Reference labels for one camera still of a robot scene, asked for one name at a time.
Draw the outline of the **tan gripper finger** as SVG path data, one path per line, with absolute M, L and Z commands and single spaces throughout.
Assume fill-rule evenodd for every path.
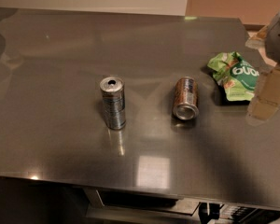
M 259 120 L 270 119 L 280 108 L 280 64 L 262 71 L 257 80 L 254 97 L 247 112 Z

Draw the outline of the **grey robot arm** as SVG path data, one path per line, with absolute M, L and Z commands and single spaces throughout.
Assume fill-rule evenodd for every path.
M 280 10 L 245 45 L 251 49 L 264 49 L 266 56 L 276 62 L 271 70 L 260 71 L 254 97 L 248 107 L 250 117 L 267 120 L 280 108 Z

